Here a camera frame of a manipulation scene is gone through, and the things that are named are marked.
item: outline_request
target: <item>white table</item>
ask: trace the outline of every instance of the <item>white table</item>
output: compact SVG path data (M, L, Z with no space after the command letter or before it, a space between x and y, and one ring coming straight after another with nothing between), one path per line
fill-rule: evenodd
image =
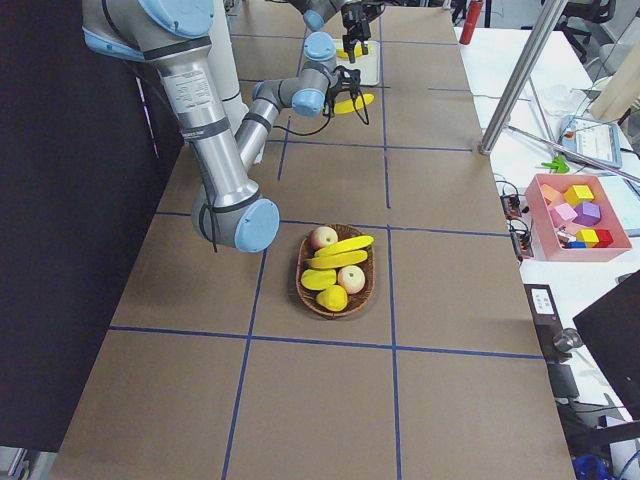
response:
M456 29L458 37L460 32L461 29ZM529 34L520 30L476 29L471 43L460 47L483 129L495 111ZM551 34L532 72L531 81L553 132L559 133L564 116L582 113L588 105L581 89L588 89L592 81L561 32ZM548 138L530 84L520 95L510 124ZM629 148L622 135L621 143ZM520 193L524 193L536 173L548 173L548 169L540 164L551 158L546 146L510 131L501 134L491 152L494 172L515 184ZM623 169L639 176L640 161L631 153L623 153ZM634 246L632 250L609 262L525 260L520 269L522 281L550 285L562 325L565 328L574 327L573 317L611 290L618 276L640 269L640 238L632 238L631 241ZM541 252L539 245L534 244L534 253L537 252ZM568 362L580 390L578 400L607 405L605 395L608 395L613 402L619 402L586 347L578 352ZM621 413L631 419L626 411Z

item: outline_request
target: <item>pink tray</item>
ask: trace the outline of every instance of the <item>pink tray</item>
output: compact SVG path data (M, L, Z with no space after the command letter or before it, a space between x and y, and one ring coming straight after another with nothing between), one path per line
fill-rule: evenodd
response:
M556 236L556 229L553 226L551 215L547 210L547 204L540 190L540 187L544 184L555 188L560 193L564 193L572 185L588 185L595 197L593 203L600 207L601 220L593 227L585 228L609 230L613 237L613 243L606 248L562 248ZM540 238L547 260L559 262L606 262L631 249L629 237L613 211L598 177L593 175L539 174L535 176L531 185L527 188L525 196L531 210L531 218L533 218L533 230Z

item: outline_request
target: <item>light blue joint cap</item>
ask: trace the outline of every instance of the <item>light blue joint cap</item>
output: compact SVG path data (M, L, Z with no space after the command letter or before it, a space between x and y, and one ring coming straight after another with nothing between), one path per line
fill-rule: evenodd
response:
M260 93L260 87L264 82L256 83L253 86L253 91L251 92L251 100L255 100L258 97L258 93Z
M309 60L326 62L336 56L336 46L331 35L326 32L314 32L304 41L304 55Z
M271 200L256 200L236 227L236 248L241 252L261 252L273 242L280 227L280 212Z
M317 88L303 88L293 94L293 111L303 117L315 117L324 107L324 93Z
M154 22L184 38L204 37L213 25L213 0L138 0Z
M324 18L315 10L307 10L304 12L304 15L302 15L302 18L305 25L309 27L309 30L317 32L324 27Z
M139 50L124 45L122 43L114 42L110 38L103 37L97 33L93 33L91 30L87 30L82 27L84 32L84 42L91 50L102 55L108 55L109 57L120 58L122 60L131 60L133 62L144 62L144 55Z

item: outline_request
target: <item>purple block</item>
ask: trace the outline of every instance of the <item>purple block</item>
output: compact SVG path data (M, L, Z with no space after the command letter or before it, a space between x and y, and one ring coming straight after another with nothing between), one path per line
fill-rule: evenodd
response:
M600 221L600 207L595 203L582 202L575 211L578 216L573 220L574 223L591 227Z
M551 215L553 226L556 228L570 223L577 215L575 210L568 203L561 203L555 207L550 207L549 214Z

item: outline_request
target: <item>mango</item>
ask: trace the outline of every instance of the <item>mango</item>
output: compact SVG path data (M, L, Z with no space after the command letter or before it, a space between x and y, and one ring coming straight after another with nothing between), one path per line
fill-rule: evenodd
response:
M316 296L316 302L330 312L341 312L347 308L349 296L346 290L340 285L331 285Z
M335 285L337 279L336 271L331 270L314 270L308 268L302 272L300 283L308 290L324 290L325 288Z

